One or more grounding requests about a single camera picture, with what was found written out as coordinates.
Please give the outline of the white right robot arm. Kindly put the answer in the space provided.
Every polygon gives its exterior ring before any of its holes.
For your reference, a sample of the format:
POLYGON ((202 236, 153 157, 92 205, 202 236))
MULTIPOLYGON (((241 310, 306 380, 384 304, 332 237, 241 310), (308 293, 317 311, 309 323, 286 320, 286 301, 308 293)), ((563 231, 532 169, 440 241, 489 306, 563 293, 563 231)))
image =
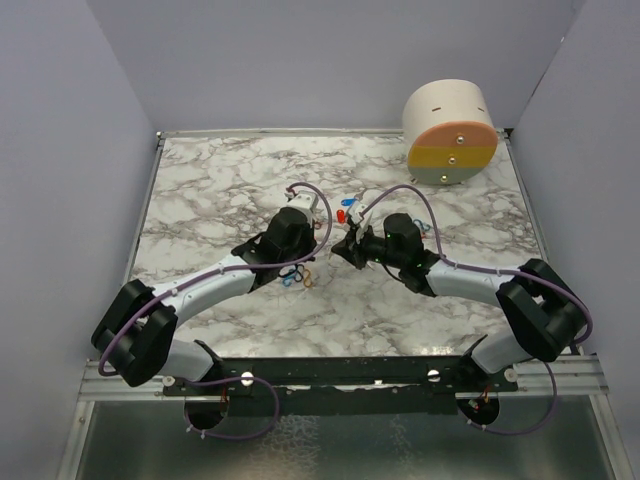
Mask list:
POLYGON ((540 259, 527 261, 513 273, 468 270, 426 249, 419 228, 405 213, 386 217, 383 229, 377 236, 371 227, 350 223, 331 251, 359 270, 370 261, 396 269, 399 281, 413 293, 458 297, 502 310, 507 326, 481 338, 464 354, 459 378, 469 390, 483 390, 509 365, 531 359, 555 361, 588 330, 587 316, 568 297, 567 285, 540 259))

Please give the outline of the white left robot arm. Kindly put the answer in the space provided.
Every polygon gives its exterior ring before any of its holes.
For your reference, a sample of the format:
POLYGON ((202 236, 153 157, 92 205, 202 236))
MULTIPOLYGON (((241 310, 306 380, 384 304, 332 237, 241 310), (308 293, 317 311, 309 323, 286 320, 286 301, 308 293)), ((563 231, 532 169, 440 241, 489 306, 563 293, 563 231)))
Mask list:
POLYGON ((156 286, 140 280, 118 292, 91 336, 91 344, 131 387, 156 375, 185 379, 206 395, 220 385, 220 358, 201 341, 174 338, 177 328, 227 299, 276 280, 290 262, 316 248, 313 209, 285 206, 267 229, 218 263, 182 279, 156 286))

